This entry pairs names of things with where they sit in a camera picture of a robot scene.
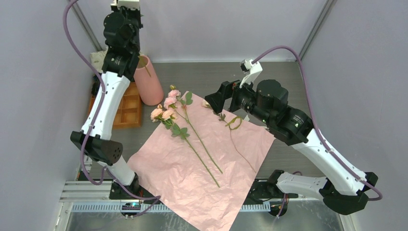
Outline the small bud thin stem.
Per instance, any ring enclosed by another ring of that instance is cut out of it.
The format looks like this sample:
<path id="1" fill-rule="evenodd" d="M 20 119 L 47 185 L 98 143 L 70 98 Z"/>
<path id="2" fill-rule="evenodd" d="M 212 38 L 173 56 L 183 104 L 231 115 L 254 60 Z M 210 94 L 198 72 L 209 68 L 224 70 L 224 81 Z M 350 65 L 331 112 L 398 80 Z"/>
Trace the small bud thin stem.
<path id="1" fill-rule="evenodd" d="M 223 145 L 227 146 L 227 150 L 234 148 L 235 153 L 246 161 L 251 170 L 254 173 L 257 172 L 257 168 L 248 160 L 246 150 L 239 140 L 241 131 L 245 131 L 240 129 L 244 119 L 224 109 L 216 113 L 206 100 L 202 101 L 202 105 L 196 105 L 195 115 L 194 121 L 199 125 L 200 134 L 204 135 L 202 140 L 204 148 L 215 150 L 216 147 Z"/>

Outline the purple and pink wrapping paper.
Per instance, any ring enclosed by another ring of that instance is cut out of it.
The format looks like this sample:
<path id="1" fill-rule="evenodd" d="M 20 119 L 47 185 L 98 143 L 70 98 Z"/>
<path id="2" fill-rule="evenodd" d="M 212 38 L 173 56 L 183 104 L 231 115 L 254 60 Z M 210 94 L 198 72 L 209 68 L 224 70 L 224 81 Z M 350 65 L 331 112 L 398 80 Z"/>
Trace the purple and pink wrapping paper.
<path id="1" fill-rule="evenodd" d="M 195 107 L 202 105 L 203 99 L 192 97 L 193 103 L 187 112 L 191 123 L 200 134 L 195 122 Z M 270 150 L 274 136 L 265 128 L 244 121 L 240 129 L 240 144 L 245 148 L 248 160 L 257 172 L 254 173 L 245 160 L 227 150 L 227 146 L 207 147 L 221 174 L 191 127 L 183 118 L 176 120 L 179 126 L 187 127 L 189 140 L 203 158 L 216 180 L 218 188 L 196 155 L 179 137 L 172 137 L 171 131 L 160 124 L 145 144 L 128 160 L 128 166 L 135 171 L 140 185 L 153 195 L 161 196 L 161 201 L 181 218 L 201 231 L 228 231 L 233 225 L 241 206 L 252 186 L 256 175 Z"/>

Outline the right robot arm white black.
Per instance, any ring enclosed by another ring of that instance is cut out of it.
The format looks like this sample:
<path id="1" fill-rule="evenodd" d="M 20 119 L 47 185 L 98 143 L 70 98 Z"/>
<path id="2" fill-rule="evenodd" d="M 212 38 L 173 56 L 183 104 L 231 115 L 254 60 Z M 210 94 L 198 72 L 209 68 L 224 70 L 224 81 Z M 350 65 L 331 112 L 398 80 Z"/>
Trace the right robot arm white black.
<path id="1" fill-rule="evenodd" d="M 363 210 L 369 201 L 366 192 L 377 183 L 378 176 L 357 169 L 341 157 L 318 136 L 305 112 L 288 105 L 288 96 L 287 89 L 273 79 L 263 80 L 256 87 L 225 81 L 205 100 L 218 114 L 231 99 L 230 112 L 243 109 L 259 119 L 276 139 L 302 153 L 323 173 L 320 178 L 306 177 L 277 169 L 265 182 L 270 198 L 286 201 L 290 196 L 303 195 L 321 200 L 342 215 Z"/>

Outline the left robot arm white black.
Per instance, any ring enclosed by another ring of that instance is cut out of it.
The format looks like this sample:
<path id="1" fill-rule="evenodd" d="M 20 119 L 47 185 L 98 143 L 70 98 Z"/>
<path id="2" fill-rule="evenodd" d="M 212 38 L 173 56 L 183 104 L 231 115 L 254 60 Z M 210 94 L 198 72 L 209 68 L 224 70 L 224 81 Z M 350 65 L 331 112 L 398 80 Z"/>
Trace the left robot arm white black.
<path id="1" fill-rule="evenodd" d="M 139 3 L 117 1 L 104 19 L 107 53 L 99 73 L 99 89 L 89 117 L 79 132 L 73 131 L 70 140 L 81 151 L 105 167 L 121 192 L 129 199 L 140 194 L 136 174 L 122 157 L 123 145 L 111 140 L 113 123 L 122 97 L 129 87 L 139 63 L 141 13 Z"/>

